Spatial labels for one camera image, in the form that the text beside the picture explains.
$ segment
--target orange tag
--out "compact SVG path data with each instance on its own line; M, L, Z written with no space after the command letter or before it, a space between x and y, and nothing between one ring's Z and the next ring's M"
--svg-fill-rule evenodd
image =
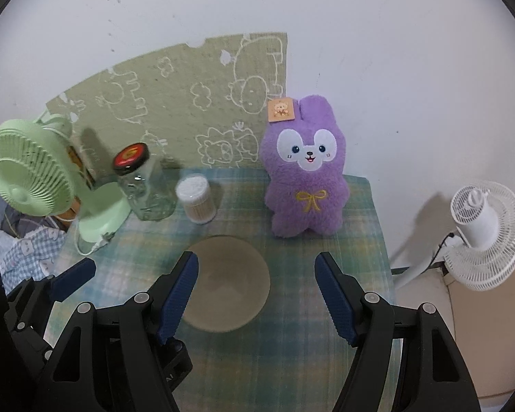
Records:
M267 104L269 122L291 121L295 119L292 98L270 100Z

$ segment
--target purple plush toy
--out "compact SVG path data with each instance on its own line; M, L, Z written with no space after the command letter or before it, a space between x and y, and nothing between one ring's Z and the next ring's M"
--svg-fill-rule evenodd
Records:
M305 229L331 235L342 225L349 199L343 179L345 138L322 96L294 100L295 119L271 122L260 157L271 177L265 204L274 212L273 234L294 237Z

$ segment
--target plaid tablecloth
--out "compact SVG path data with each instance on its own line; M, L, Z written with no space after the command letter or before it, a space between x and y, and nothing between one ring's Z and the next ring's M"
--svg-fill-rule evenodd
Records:
M330 412L354 350L335 331L314 279L314 258L330 251L343 272L354 275L364 290L394 300L368 181L345 177L351 197L335 236L306 232L278 239L271 233L271 213L264 205L269 183L265 171L201 172L210 180L219 206L215 219L195 225L180 206L160 222L142 222L130 215L111 243L92 255L97 264L94 279L62 304L55 304L45 338L54 345L82 301L109 307L146 290L159 275L170 272L184 250L204 237L239 237L251 243L268 264L268 300L253 321L229 333L207 333L181 322L176 337L187 344L194 368L174 391L180 410ZM71 228L56 263L59 271L80 260L74 240ZM380 411L390 410L399 363L400 347L395 342Z

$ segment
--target green fan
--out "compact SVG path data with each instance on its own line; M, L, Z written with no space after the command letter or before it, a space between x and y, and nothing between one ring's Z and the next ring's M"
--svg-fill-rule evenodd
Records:
M12 119L0 125L0 195L15 209L35 216L61 214L77 196L80 236L97 243L128 217L128 201L115 182L88 188L67 154L70 120L62 115L48 118Z

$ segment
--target jar lid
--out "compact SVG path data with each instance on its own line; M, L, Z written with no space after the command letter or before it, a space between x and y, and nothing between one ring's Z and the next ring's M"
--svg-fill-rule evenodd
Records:
M203 174L192 173L177 183L176 195L183 204L196 206L210 196L210 184Z
M137 142L118 153L113 160L113 170L119 176L127 175L140 168L150 157L144 142Z

